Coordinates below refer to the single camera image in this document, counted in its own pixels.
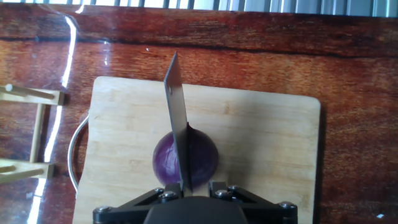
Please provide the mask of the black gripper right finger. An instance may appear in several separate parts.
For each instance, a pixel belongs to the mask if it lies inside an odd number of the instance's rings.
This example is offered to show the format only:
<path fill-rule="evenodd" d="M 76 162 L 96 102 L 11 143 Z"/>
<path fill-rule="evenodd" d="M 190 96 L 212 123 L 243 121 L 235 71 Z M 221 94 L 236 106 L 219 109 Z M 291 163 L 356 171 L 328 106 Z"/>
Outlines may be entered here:
<path fill-rule="evenodd" d="M 227 186 L 226 182 L 216 181 L 209 182 L 208 194 L 210 198 L 238 207 L 248 223 L 298 223 L 298 208 L 292 202 L 272 203 L 237 185 Z"/>

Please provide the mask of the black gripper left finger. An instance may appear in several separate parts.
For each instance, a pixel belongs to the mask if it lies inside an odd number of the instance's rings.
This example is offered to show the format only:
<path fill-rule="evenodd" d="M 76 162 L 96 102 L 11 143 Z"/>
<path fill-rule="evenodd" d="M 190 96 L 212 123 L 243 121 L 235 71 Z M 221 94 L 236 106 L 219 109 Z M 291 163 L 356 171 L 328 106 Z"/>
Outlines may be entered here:
<path fill-rule="evenodd" d="M 118 207 L 99 206 L 93 210 L 93 223 L 144 223 L 156 205 L 183 198 L 179 183 L 157 187 Z"/>

